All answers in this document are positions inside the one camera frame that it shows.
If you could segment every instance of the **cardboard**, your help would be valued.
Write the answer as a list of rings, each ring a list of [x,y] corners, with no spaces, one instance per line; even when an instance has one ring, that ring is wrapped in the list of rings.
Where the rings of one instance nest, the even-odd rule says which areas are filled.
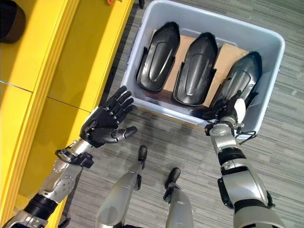
[[[177,75],[180,70],[181,63],[184,61],[185,56],[187,54],[187,50],[194,40],[195,40],[195,38],[193,38],[193,37],[187,37],[187,36],[183,36],[183,35],[180,36],[180,41],[181,41],[180,46],[176,52],[175,62],[172,67],[172,70],[168,76],[166,84],[164,85],[164,88],[159,93],[156,93],[156,94],[144,91],[146,96],[159,100],[159,101],[169,103],[169,104],[177,104],[173,101],[172,93],[173,93],[173,90],[175,87],[175,82],[176,82],[176,78],[177,78]],[[215,93],[217,92],[221,83],[227,77],[232,66],[235,64],[236,61],[238,61],[240,58],[242,58],[246,54],[248,54],[248,51],[240,49],[231,44],[225,43],[221,47],[219,54],[218,54],[218,58],[214,65],[216,72],[215,72],[215,75],[211,82],[206,99],[202,106],[205,106],[205,107],[210,106]]]

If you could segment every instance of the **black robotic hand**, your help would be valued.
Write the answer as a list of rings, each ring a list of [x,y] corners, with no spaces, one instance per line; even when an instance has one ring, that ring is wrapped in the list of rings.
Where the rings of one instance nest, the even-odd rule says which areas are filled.
[[[97,107],[89,115],[85,124],[81,128],[80,137],[98,148],[106,143],[117,143],[137,132],[137,128],[132,126],[126,129],[117,129],[126,115],[135,109],[132,94],[125,86],[117,90],[104,106]]]

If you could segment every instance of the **yellow panel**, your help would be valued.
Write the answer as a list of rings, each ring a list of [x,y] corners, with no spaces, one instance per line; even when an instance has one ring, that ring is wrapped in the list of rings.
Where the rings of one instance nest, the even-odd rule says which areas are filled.
[[[2,191],[9,181],[10,167],[16,161],[16,142],[26,114],[31,92],[0,83],[1,112],[1,205],[5,198]]]
[[[80,128],[89,112],[47,98],[29,152],[19,194],[31,198],[51,172],[57,158],[55,150],[62,149],[79,138]]]
[[[33,91],[63,1],[16,3],[24,10],[27,23],[20,40],[1,43],[1,80]]]
[[[24,85],[29,85],[28,81],[31,81],[31,77],[33,76],[32,73],[36,74],[33,94],[30,98],[28,110],[24,116],[24,124],[20,129],[19,138],[16,141],[16,152],[14,153],[13,157],[14,162],[12,162],[11,166],[9,167],[8,179],[4,189],[2,189],[2,195],[4,197],[1,198],[1,226],[3,222],[8,220],[12,215],[21,177],[23,175],[24,167],[29,154],[29,149],[34,138],[35,130],[40,118],[44,101],[46,99],[50,81],[59,59],[59,54],[67,35],[71,20],[76,10],[78,0],[56,1],[52,2],[54,5],[50,7],[48,7],[49,1],[47,0],[36,0],[32,1],[32,3],[33,9],[30,14],[31,19],[28,17],[28,24],[37,24],[37,27],[35,27],[35,29],[27,29],[26,33],[28,34],[23,35],[23,38],[18,41],[19,44],[17,42],[10,44],[10,46],[6,44],[3,44],[3,46],[1,45],[1,76],[3,76],[3,78],[9,80],[10,83],[14,83],[14,80],[16,80],[16,82],[25,82],[25,84],[20,84],[19,86],[26,88]],[[21,7],[28,7],[23,6],[23,4],[25,4],[25,1],[20,2]],[[58,8],[60,6],[60,11],[58,14],[56,13],[57,8],[53,8],[55,6],[58,6]],[[44,36],[39,34],[39,32],[41,34],[44,33],[44,30],[41,29],[41,23],[44,23],[43,26],[50,25],[48,19],[53,17],[53,15],[51,15],[53,13],[57,15],[57,19],[54,21],[54,25],[51,27],[52,32],[49,34],[47,46],[44,49],[44,58],[42,59],[42,62],[35,62],[37,60],[35,56],[39,56],[41,51],[39,48],[38,50],[35,49],[36,46],[41,47],[40,41],[36,40],[36,38],[38,37],[44,39]],[[39,70],[31,71],[31,69],[37,68],[36,65],[39,65]]]
[[[81,0],[49,97],[92,111],[103,92],[133,0]]]

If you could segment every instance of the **storage container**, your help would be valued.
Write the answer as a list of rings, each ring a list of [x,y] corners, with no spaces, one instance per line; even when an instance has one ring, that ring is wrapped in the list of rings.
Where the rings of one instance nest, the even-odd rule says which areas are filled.
[[[181,35],[196,38],[202,32],[211,32],[215,35],[219,47],[229,43],[247,51],[260,53],[263,74],[255,88],[258,95],[247,109],[243,129],[258,132],[284,53],[285,41],[282,36],[256,25],[173,1],[156,0],[148,6],[127,63],[122,85],[132,92],[136,106],[203,127],[208,122],[191,116],[191,109],[151,99],[145,96],[135,81],[143,48],[149,46],[153,31],[168,21],[178,23]]]

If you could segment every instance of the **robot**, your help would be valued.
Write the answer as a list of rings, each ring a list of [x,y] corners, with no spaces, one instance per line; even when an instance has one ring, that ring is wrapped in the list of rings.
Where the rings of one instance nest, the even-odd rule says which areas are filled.
[[[11,218],[3,228],[43,228],[49,216],[72,190],[83,167],[93,165],[90,152],[106,143],[117,143],[137,132],[136,127],[117,129],[135,106],[131,92],[121,87],[104,106],[97,107],[80,131],[80,139],[55,154],[58,159],[40,190],[28,205]],[[254,167],[243,154],[236,137],[242,133],[245,116],[244,100],[239,93],[217,115],[218,121],[206,126],[211,137],[222,177],[218,179],[223,203],[234,210],[235,228],[285,228],[281,219],[271,210],[274,206]],[[113,186],[97,214],[95,228],[134,228],[125,225],[133,190],[141,187],[147,148],[141,146],[138,161]],[[166,228],[193,228],[191,203],[182,188],[176,184],[181,171],[174,168],[165,183],[163,199],[170,204]]]

